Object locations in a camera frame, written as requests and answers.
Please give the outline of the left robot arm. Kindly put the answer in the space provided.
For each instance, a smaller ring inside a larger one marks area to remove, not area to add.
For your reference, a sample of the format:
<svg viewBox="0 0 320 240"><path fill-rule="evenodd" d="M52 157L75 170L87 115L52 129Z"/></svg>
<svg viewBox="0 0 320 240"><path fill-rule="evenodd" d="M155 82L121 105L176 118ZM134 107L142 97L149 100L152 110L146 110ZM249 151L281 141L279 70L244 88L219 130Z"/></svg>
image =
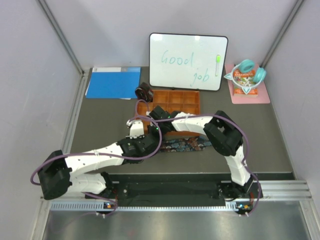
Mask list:
<svg viewBox="0 0 320 240"><path fill-rule="evenodd" d="M52 152L37 168L39 184L45 200L67 193L92 193L109 198L114 191L107 173L94 171L125 164L139 164L159 150L162 137L157 133L126 137L109 146L82 153Z"/></svg>

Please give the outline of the navy floral tie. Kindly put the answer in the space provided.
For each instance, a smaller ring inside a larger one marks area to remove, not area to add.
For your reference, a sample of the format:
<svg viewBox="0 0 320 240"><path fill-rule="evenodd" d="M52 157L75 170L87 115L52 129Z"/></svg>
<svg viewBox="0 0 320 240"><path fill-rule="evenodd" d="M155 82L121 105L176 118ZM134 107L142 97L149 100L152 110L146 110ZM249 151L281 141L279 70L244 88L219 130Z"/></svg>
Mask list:
<svg viewBox="0 0 320 240"><path fill-rule="evenodd" d="M159 149L160 153L166 152L196 152L212 146L211 142L203 137L189 137L165 140Z"/></svg>

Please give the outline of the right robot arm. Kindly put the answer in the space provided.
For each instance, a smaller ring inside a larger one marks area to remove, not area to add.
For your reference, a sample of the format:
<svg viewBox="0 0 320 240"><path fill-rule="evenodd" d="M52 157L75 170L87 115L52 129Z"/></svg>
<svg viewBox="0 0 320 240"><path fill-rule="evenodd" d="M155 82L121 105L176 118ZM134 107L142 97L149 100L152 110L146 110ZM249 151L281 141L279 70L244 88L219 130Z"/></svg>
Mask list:
<svg viewBox="0 0 320 240"><path fill-rule="evenodd" d="M169 132L191 132L207 137L217 153L224 156L230 170L231 183L218 187L223 198L245 198L251 193L253 177L247 170L243 142L245 137L224 111L217 111L215 116L195 115L182 111L169 113L157 106L147 116L157 122L163 135Z"/></svg>

